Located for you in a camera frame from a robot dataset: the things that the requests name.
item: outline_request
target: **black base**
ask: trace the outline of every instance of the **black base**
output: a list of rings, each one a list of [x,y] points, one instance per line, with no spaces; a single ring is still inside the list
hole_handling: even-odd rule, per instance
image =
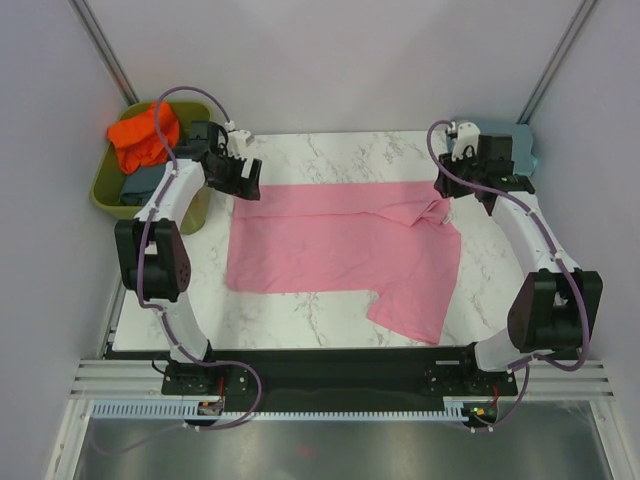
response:
[[[517,395],[513,375],[475,369],[473,346],[353,350],[226,350],[207,361],[235,360],[260,375],[262,412],[441,411],[443,397]],[[171,362],[164,395],[218,395],[225,409],[246,411],[257,384],[242,368]]]

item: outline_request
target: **blue object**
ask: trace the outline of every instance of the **blue object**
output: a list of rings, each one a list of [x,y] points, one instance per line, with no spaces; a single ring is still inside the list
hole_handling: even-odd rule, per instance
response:
[[[511,159],[514,162],[513,173],[530,177],[538,165],[538,159],[531,154],[533,133],[529,125],[519,125],[501,120],[481,120],[477,118],[456,119],[456,123],[473,122],[483,135],[511,135],[513,147]]]
[[[164,176],[166,164],[140,167],[127,177],[120,191],[123,205],[144,205],[149,201]]]

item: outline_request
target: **olive green basket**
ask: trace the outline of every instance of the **olive green basket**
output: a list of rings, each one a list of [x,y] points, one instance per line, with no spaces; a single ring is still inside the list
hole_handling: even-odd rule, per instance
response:
[[[119,120],[134,117],[149,108],[151,102],[136,103],[127,108]],[[211,112],[200,102],[169,102],[180,121],[180,138],[189,134],[189,127],[193,120],[210,120]],[[127,175],[120,170],[118,158],[113,144],[109,145],[100,162],[100,168],[91,186],[91,200],[98,208],[108,212],[117,219],[130,220],[138,213],[142,206],[128,206],[120,202],[120,191]],[[189,235],[202,228],[207,220],[211,189],[202,187],[191,200],[187,213],[182,220],[180,231]]]

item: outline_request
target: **black joint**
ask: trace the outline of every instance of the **black joint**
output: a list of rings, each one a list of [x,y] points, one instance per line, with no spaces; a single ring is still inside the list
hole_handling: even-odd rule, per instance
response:
[[[122,283],[128,290],[136,290],[140,249],[155,242],[157,253],[144,254],[143,298],[175,302],[191,280],[191,264],[178,226],[168,219],[152,222],[146,245],[141,245],[143,229],[144,223],[140,220],[120,220],[116,223],[116,247]]]
[[[249,160],[229,155],[229,135],[221,125],[210,121],[191,122],[189,139],[176,147],[179,158],[190,158],[202,164],[207,186],[222,193],[260,200],[260,171],[262,161],[254,159],[249,177],[242,176],[244,165]]]
[[[451,154],[445,153],[440,155],[438,161],[445,169],[447,169],[447,171],[454,174],[456,177],[465,180],[469,178],[471,174],[475,163],[475,157],[469,156],[454,162],[451,158]],[[458,182],[450,179],[442,172],[438,172],[438,178],[436,178],[433,187],[438,193],[440,193],[442,198],[460,198],[472,193],[472,190],[469,187],[460,185]]]
[[[576,270],[571,276],[585,302],[589,336],[593,332],[602,278],[598,272]],[[577,300],[562,273],[529,273],[507,320],[509,338],[522,353],[566,350],[582,346],[582,323]]]

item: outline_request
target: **orange cloth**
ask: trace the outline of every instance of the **orange cloth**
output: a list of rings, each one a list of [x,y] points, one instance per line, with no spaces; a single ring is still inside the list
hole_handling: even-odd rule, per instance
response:
[[[107,138],[116,147],[120,170],[126,174],[138,167],[152,167],[167,161],[167,152],[160,143],[153,122],[153,102],[146,112],[126,120],[120,120],[107,129]],[[160,129],[171,148],[180,138],[180,122],[167,102],[160,105]]]

